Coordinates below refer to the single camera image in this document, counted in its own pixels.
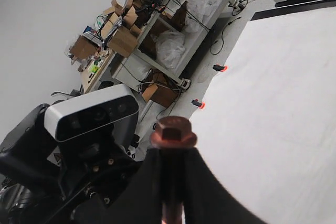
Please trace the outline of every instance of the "screw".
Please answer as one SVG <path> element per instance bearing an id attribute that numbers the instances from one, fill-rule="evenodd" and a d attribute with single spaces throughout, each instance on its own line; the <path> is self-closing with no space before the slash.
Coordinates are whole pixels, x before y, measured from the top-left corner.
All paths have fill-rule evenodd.
<path id="1" fill-rule="evenodd" d="M 105 204 L 107 205 L 107 204 L 109 204 L 110 203 L 110 199 L 109 198 L 104 198 L 104 201 L 105 201 Z"/>
<path id="2" fill-rule="evenodd" d="M 99 171 L 99 166 L 98 165 L 94 166 L 92 170 L 94 173 L 97 173 Z"/>
<path id="3" fill-rule="evenodd" d="M 180 116 L 168 116 L 160 119 L 151 141 L 156 148 L 193 148 L 197 136 L 191 131 L 191 123 Z"/>

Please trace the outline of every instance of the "white backdrop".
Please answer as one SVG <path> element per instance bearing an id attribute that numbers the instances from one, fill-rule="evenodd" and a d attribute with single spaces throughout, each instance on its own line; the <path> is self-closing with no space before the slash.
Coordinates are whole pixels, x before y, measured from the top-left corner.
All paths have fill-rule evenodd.
<path id="1" fill-rule="evenodd" d="M 336 223 L 335 17 L 249 22 L 191 117 L 215 176 L 270 224 Z"/>
<path id="2" fill-rule="evenodd" d="M 0 142 L 54 91 L 79 89 L 76 68 L 64 55 L 111 0 L 0 0 Z"/>

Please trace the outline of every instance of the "warning label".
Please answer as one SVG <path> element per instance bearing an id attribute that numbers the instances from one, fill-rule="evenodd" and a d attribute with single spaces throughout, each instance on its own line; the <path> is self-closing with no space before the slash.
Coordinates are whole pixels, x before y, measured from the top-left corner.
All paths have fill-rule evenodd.
<path id="1" fill-rule="evenodd" d="M 61 166 L 61 151 L 56 147 L 53 152 L 47 157 L 49 162 L 52 162 L 54 165 Z"/>

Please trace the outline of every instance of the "white paper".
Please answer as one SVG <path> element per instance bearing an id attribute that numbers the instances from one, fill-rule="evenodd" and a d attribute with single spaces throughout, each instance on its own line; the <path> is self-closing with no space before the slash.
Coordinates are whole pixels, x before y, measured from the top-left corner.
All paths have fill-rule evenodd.
<path id="1" fill-rule="evenodd" d="M 335 17 L 249 22 L 191 117 L 215 176 L 267 223 L 336 223 Z"/>

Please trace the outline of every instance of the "camera lens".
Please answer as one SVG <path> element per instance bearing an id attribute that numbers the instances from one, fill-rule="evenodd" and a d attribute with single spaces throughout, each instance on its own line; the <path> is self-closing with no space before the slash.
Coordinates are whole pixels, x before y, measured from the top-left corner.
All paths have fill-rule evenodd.
<path id="1" fill-rule="evenodd" d="M 102 120 L 105 118 L 105 115 L 106 115 L 105 110 L 102 109 L 102 108 L 98 108 L 98 109 L 95 111 L 95 113 L 93 114 L 93 119 L 94 119 L 95 121 L 100 122 L 100 121 L 102 121 Z"/>
<path id="2" fill-rule="evenodd" d="M 120 113 L 124 113 L 127 110 L 127 106 L 125 104 L 121 104 L 118 106 L 118 111 Z"/>

